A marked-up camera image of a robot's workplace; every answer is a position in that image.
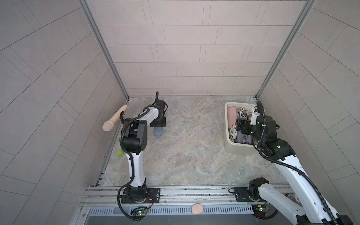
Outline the light blue glasses case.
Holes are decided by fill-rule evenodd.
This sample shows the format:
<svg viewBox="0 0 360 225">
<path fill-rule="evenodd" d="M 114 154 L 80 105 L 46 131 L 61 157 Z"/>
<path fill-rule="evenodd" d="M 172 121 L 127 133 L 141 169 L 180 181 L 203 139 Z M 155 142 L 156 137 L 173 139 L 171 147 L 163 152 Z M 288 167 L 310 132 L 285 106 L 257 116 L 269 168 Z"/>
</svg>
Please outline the light blue glasses case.
<svg viewBox="0 0 360 225">
<path fill-rule="evenodd" d="M 153 134 L 156 137 L 160 137 L 163 135 L 163 127 L 154 127 Z"/>
</svg>

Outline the newspaper case front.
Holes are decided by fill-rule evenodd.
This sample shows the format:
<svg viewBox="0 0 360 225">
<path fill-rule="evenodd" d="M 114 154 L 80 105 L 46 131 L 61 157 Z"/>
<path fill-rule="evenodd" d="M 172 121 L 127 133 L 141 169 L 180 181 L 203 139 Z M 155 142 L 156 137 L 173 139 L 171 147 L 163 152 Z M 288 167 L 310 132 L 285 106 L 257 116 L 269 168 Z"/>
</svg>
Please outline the newspaper case front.
<svg viewBox="0 0 360 225">
<path fill-rule="evenodd" d="M 240 107 L 240 108 L 239 108 L 239 118 L 240 118 L 241 120 L 247 120 L 247 119 L 248 119 L 248 117 L 247 117 L 247 112 L 246 112 L 246 110 L 245 110 L 243 107 Z"/>
</svg>

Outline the magazine print glasses case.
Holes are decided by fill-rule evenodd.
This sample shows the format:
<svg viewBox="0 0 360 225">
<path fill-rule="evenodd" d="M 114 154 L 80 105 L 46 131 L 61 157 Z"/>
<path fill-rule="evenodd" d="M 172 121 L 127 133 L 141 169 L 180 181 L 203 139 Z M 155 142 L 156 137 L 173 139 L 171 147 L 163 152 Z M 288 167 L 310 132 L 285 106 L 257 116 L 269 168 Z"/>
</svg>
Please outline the magazine print glasses case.
<svg viewBox="0 0 360 225">
<path fill-rule="evenodd" d="M 229 139 L 232 142 L 236 142 L 236 138 L 237 138 L 237 134 L 238 131 L 236 130 L 237 128 L 237 123 L 234 123 L 230 128 L 229 128 Z"/>
</svg>

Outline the pink case front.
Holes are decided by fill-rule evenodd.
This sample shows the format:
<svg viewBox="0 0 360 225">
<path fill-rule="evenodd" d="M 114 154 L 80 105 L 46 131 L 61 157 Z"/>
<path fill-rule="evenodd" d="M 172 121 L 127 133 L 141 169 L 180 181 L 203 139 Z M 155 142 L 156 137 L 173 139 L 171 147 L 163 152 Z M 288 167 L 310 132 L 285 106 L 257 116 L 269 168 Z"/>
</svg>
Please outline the pink case front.
<svg viewBox="0 0 360 225">
<path fill-rule="evenodd" d="M 238 118 L 237 108 L 234 106 L 227 108 L 228 129 L 230 129 L 236 123 L 237 118 Z"/>
</svg>

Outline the cream plastic storage box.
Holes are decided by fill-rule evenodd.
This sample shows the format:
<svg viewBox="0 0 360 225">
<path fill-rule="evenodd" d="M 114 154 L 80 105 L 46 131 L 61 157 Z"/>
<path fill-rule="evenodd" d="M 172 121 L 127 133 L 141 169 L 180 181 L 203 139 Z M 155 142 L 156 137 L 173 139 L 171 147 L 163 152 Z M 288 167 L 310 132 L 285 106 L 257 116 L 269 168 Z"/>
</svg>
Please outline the cream plastic storage box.
<svg viewBox="0 0 360 225">
<path fill-rule="evenodd" d="M 232 142 L 229 138 L 229 119 L 227 115 L 227 109 L 231 107 L 240 108 L 243 107 L 246 112 L 251 112 L 256 104 L 249 104 L 249 103 L 237 103 L 237 102 L 227 102 L 224 105 L 224 147 L 226 152 L 238 155 L 251 155 L 256 152 L 256 149 L 253 145 L 250 144 L 242 144 L 242 143 L 235 143 Z"/>
</svg>

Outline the purple case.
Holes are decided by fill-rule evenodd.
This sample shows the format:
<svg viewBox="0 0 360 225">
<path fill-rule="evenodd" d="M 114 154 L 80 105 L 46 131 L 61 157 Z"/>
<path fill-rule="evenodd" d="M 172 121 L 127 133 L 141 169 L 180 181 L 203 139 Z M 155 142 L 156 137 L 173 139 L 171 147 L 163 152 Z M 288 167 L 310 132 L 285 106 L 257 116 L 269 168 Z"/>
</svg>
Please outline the purple case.
<svg viewBox="0 0 360 225">
<path fill-rule="evenodd" d="M 239 144 L 249 144 L 248 135 L 244 135 L 241 132 L 238 132 L 235 142 Z"/>
</svg>

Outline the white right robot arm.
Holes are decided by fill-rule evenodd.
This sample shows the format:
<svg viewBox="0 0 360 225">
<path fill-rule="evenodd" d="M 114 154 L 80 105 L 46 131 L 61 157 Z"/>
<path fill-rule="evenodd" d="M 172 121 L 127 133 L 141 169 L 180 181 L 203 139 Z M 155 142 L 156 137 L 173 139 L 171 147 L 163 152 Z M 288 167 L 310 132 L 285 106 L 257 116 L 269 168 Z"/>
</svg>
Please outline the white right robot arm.
<svg viewBox="0 0 360 225">
<path fill-rule="evenodd" d="M 277 137 L 278 124 L 272 117 L 253 113 L 252 120 L 238 118 L 237 131 L 252 136 L 257 142 L 259 155 L 275 164 L 284 175 L 301 204 L 296 204 L 275 191 L 265 179 L 257 178 L 249 183 L 249 197 L 265 200 L 288 218 L 294 225 L 351 225 L 347 215 L 338 211 L 321 194 L 314 182 L 304 171 L 290 144 Z"/>
</svg>

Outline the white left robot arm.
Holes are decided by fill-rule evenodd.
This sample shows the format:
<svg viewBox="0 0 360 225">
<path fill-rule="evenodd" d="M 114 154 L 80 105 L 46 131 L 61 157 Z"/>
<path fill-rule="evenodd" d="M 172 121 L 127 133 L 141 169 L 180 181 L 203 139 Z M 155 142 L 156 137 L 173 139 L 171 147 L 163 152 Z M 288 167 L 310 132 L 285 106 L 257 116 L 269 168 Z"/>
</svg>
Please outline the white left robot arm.
<svg viewBox="0 0 360 225">
<path fill-rule="evenodd" d="M 129 164 L 129 183 L 125 185 L 123 197 L 140 202 L 146 199 L 147 186 L 143 169 L 143 152 L 148 141 L 148 127 L 154 128 L 153 134 L 160 137 L 166 126 L 165 113 L 168 109 L 164 100 L 156 99 L 153 104 L 144 108 L 135 118 L 122 116 L 124 125 L 119 139 L 121 149 L 127 156 Z"/>
</svg>

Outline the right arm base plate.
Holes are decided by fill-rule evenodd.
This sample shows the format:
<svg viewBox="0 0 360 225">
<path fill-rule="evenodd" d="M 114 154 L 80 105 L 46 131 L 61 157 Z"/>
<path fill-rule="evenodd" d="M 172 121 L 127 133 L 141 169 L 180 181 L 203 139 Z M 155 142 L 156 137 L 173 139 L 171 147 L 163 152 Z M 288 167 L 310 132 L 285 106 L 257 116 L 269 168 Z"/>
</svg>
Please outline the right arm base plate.
<svg viewBox="0 0 360 225">
<path fill-rule="evenodd" d="M 235 196 L 237 203 L 266 202 L 260 197 L 258 187 L 233 187 L 230 188 L 228 192 Z"/>
</svg>

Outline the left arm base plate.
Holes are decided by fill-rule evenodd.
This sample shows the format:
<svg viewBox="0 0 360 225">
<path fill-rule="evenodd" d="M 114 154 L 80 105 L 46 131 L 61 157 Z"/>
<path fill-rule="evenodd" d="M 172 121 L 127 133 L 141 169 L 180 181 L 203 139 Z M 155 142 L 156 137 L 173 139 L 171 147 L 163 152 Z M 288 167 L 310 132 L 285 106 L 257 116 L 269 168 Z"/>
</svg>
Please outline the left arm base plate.
<svg viewBox="0 0 360 225">
<path fill-rule="evenodd" d="M 160 188 L 126 187 L 120 195 L 121 203 L 159 203 Z"/>
</svg>

